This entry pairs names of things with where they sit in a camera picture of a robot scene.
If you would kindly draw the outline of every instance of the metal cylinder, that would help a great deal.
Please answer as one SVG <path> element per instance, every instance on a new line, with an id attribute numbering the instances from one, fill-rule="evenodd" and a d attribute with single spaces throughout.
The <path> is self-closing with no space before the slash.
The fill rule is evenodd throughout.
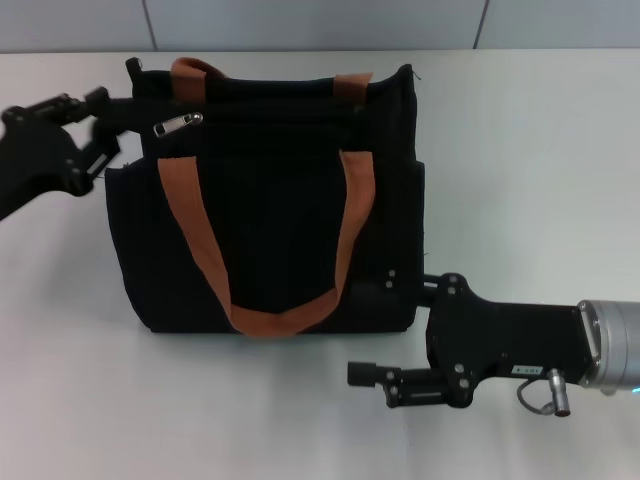
<path id="1" fill-rule="evenodd" d="M 593 358 L 582 386 L 609 395 L 640 387 L 640 303 L 584 300 L 578 306 Z"/>
<path id="2" fill-rule="evenodd" d="M 567 397 L 567 386 L 560 370 L 552 368 L 547 375 L 549 378 L 549 388 L 553 399 L 553 408 L 556 417 L 568 417 L 571 414 L 569 409 L 569 397 Z"/>

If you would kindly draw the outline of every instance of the brown loop handle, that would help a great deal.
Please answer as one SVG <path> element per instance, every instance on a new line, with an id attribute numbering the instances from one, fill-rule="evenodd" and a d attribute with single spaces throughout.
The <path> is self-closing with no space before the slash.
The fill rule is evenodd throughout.
<path id="1" fill-rule="evenodd" d="M 336 75 L 333 79 L 333 96 L 347 98 L 356 105 L 364 105 L 367 101 L 367 87 L 372 76 L 372 73 Z"/>
<path id="2" fill-rule="evenodd" d="M 187 103 L 206 103 L 207 88 L 205 78 L 212 75 L 225 78 L 226 75 L 202 60 L 180 57 L 171 65 L 171 86 L 176 100 Z"/>
<path id="3" fill-rule="evenodd" d="M 340 302 L 353 246 L 375 197 L 371 152 L 340 152 L 347 197 L 338 237 L 334 287 L 323 295 L 282 313 L 266 313 L 233 305 L 224 258 L 202 200 L 195 157 L 161 158 L 160 180 L 167 201 L 194 262 L 214 291 L 229 323 L 238 332 L 261 337 L 295 335 L 326 319 Z"/>

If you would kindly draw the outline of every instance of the label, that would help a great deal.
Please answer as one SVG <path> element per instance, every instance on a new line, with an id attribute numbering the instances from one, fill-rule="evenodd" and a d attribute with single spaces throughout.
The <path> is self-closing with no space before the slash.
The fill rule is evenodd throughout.
<path id="1" fill-rule="evenodd" d="M 527 365 L 514 365 L 512 374 L 516 375 L 540 375 L 542 373 L 542 367 L 529 367 Z"/>

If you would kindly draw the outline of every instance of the gray wall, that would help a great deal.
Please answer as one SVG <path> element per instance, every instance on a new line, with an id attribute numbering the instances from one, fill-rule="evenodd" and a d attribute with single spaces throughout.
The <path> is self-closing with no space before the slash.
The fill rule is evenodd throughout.
<path id="1" fill-rule="evenodd" d="M 464 49 L 485 5 L 478 48 L 640 47 L 639 0 L 2 0 L 0 52 Z"/>

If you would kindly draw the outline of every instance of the cable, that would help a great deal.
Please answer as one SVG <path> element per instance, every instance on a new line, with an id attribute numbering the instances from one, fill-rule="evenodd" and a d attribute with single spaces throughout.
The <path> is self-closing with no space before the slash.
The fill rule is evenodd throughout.
<path id="1" fill-rule="evenodd" d="M 522 391 L 537 380 L 538 380 L 537 378 L 529 379 L 518 387 L 518 390 L 516 390 L 516 395 L 518 396 L 518 400 L 520 401 L 520 403 L 524 408 L 526 408 L 532 413 L 535 413 L 536 415 L 553 415 L 555 413 L 555 408 L 553 406 L 553 403 L 549 402 L 542 408 L 536 408 L 531 406 L 522 396 Z"/>
<path id="2" fill-rule="evenodd" d="M 478 31 L 476 32 L 476 39 L 473 42 L 473 49 L 478 48 L 478 42 L 480 41 L 480 34 L 482 33 L 482 27 L 484 26 L 484 19 L 487 16 L 487 10 L 489 10 L 489 2 L 491 0 L 485 0 L 484 8 L 482 9 L 482 16 L 480 17 L 480 25 L 478 25 Z"/>
<path id="3" fill-rule="evenodd" d="M 149 15 L 149 7 L 147 6 L 147 0 L 142 0 L 142 10 L 144 11 L 144 19 L 147 22 L 147 28 L 149 29 L 149 37 L 151 38 L 151 47 L 154 52 L 158 51 L 158 42 L 156 42 L 156 34 L 153 31 L 153 23 L 151 22 L 151 15 Z"/>

